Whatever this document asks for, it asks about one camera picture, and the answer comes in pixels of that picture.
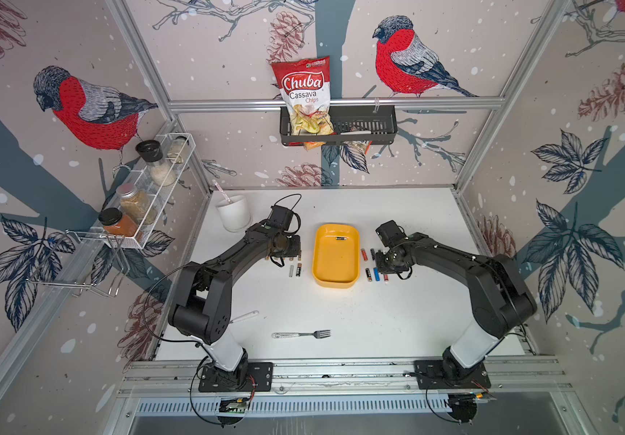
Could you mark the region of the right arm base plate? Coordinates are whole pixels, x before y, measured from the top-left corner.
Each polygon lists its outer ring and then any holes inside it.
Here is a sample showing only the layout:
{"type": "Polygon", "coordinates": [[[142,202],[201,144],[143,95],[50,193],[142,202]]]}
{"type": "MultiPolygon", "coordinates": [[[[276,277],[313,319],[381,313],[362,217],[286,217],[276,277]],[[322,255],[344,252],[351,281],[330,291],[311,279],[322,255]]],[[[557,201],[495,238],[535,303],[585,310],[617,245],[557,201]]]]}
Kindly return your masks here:
{"type": "Polygon", "coordinates": [[[471,368],[458,362],[439,359],[415,360],[414,374],[421,390],[461,390],[491,388],[491,382],[483,362],[471,368]]]}

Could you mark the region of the yellow plastic storage box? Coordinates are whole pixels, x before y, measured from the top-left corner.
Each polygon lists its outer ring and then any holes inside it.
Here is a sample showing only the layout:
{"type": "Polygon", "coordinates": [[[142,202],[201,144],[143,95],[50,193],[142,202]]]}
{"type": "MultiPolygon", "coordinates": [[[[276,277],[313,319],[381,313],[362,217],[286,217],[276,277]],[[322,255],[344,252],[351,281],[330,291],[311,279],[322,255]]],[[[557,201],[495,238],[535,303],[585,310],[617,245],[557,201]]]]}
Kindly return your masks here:
{"type": "Polygon", "coordinates": [[[351,288],[361,275],[361,235],[344,224],[321,225],[315,235],[312,275],[319,286],[351,288]]]}

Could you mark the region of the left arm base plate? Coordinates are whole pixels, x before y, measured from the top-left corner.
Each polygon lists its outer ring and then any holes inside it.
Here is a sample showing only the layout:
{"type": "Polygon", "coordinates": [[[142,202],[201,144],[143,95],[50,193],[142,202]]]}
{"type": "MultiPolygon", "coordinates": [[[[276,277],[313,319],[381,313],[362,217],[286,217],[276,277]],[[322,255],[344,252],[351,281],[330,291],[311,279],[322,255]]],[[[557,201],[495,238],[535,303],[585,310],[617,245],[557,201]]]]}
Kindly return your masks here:
{"type": "Polygon", "coordinates": [[[217,368],[212,362],[199,370],[199,393],[269,392],[272,389],[272,362],[243,362],[234,372],[217,368]]]}

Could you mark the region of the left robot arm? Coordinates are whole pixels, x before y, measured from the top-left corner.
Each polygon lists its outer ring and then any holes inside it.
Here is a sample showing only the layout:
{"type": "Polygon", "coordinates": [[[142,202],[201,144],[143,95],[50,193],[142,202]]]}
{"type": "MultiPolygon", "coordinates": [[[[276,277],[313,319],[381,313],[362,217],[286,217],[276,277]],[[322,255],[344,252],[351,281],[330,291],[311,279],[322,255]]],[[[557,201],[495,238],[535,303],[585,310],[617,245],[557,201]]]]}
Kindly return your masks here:
{"type": "Polygon", "coordinates": [[[214,368],[238,384],[246,376],[248,356],[228,331],[234,285],[261,259],[268,257],[281,268],[285,259],[301,254],[301,237],[290,230],[292,223],[301,224],[298,213],[273,205],[267,219],[247,228],[223,254],[186,264],[177,279],[168,323],[201,344],[214,368]]]}

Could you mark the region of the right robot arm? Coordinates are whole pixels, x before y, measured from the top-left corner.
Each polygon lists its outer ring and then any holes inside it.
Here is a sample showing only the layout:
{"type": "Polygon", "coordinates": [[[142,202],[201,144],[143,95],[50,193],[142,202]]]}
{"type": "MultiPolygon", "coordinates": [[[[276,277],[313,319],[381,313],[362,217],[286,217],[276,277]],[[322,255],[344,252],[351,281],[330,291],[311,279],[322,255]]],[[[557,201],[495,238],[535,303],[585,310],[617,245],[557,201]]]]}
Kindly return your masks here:
{"type": "Polygon", "coordinates": [[[393,220],[376,228],[376,234],[387,249],[375,255],[379,273],[406,280],[414,266],[425,266],[468,290],[473,320],[444,351],[439,369],[440,377],[451,384],[468,379],[508,333],[537,312],[535,299],[511,257],[471,254],[423,233],[408,235],[393,220]]]}

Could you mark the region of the orange spice jar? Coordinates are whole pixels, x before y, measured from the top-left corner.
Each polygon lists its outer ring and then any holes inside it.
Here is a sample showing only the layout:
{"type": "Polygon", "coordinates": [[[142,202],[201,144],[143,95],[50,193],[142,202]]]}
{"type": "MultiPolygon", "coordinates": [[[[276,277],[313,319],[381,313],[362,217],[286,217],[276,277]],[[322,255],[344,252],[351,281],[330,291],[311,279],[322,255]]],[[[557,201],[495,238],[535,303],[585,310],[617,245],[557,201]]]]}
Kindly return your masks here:
{"type": "Polygon", "coordinates": [[[139,226],[119,208],[105,208],[98,215],[98,221],[103,229],[114,236],[134,237],[139,226]]]}

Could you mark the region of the pale spice jar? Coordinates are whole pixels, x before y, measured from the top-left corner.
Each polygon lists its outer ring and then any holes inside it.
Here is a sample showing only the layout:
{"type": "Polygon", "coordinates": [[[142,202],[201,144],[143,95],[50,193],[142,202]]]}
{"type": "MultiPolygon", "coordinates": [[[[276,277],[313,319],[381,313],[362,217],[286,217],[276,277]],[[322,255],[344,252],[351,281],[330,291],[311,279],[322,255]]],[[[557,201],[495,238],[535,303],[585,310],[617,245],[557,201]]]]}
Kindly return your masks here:
{"type": "Polygon", "coordinates": [[[166,158],[174,165],[184,164],[188,160],[189,150],[187,137],[177,136],[172,139],[166,158]]]}

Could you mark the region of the black wall basket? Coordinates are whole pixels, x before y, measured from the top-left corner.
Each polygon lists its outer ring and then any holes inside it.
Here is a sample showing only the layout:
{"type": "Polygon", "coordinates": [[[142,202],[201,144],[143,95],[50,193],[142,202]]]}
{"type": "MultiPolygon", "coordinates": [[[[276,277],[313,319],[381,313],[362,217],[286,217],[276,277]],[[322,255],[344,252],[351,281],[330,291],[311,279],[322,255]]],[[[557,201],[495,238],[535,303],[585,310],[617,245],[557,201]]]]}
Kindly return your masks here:
{"type": "Polygon", "coordinates": [[[292,134],[288,111],[280,110],[279,131],[284,146],[303,146],[305,142],[323,145],[341,145],[345,142],[364,141],[376,145],[392,144],[398,132],[394,106],[332,106],[330,134],[292,134]]]}

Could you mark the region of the silver lid spice jar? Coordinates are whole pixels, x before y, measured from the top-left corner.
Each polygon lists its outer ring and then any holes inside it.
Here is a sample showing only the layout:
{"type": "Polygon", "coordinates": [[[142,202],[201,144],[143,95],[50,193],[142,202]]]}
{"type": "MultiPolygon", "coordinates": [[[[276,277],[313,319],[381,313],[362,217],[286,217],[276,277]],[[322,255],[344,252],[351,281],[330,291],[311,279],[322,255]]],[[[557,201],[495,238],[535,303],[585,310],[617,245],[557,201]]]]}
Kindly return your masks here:
{"type": "Polygon", "coordinates": [[[123,212],[139,226],[156,222],[157,212],[151,197],[134,183],[124,183],[116,189],[123,212]]]}

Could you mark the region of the red Chuba cassava chips bag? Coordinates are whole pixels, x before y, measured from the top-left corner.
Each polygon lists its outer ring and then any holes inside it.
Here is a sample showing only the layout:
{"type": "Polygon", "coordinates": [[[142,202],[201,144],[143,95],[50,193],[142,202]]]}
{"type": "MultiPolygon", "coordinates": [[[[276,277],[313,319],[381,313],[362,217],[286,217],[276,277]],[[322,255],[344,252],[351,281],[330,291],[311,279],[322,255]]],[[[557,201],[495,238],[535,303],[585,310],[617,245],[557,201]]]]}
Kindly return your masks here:
{"type": "Polygon", "coordinates": [[[334,134],[330,118],[330,57],[272,63],[292,136],[334,134]]]}

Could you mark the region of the metal fork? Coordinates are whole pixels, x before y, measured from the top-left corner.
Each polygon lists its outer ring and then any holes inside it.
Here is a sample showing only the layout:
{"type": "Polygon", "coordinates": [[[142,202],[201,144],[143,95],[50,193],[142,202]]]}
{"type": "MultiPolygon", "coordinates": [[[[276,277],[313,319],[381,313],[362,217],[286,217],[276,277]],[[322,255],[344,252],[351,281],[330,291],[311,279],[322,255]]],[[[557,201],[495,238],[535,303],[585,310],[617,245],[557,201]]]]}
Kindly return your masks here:
{"type": "Polygon", "coordinates": [[[273,333],[273,339],[289,339],[289,338],[300,338],[300,337],[313,337],[314,339],[325,339],[330,338],[332,335],[332,331],[330,330],[317,330],[311,333],[292,333],[292,332],[283,332],[283,333],[273,333]]]}

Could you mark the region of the black lid spice jar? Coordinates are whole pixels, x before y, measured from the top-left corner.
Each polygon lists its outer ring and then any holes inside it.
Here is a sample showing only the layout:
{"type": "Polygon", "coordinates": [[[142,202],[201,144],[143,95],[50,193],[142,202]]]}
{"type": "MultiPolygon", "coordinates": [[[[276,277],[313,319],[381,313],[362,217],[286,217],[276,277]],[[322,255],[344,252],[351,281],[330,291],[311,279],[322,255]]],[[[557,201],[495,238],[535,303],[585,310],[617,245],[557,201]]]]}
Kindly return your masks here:
{"type": "Polygon", "coordinates": [[[136,145],[136,152],[147,164],[148,174],[156,185],[166,187],[176,183],[173,165],[165,158],[159,141],[141,141],[136,145]]]}

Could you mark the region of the white ceramic cup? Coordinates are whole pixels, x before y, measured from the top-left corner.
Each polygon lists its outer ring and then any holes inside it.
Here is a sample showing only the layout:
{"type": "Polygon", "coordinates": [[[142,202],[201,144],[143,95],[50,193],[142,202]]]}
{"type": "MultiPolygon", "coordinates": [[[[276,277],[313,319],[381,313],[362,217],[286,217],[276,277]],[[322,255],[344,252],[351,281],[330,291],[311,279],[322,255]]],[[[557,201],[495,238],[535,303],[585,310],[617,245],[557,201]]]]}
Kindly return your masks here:
{"type": "Polygon", "coordinates": [[[241,232],[250,226],[252,216],[247,197],[244,195],[235,195],[230,199],[224,199],[215,205],[215,209],[223,227],[229,232],[241,232]]]}

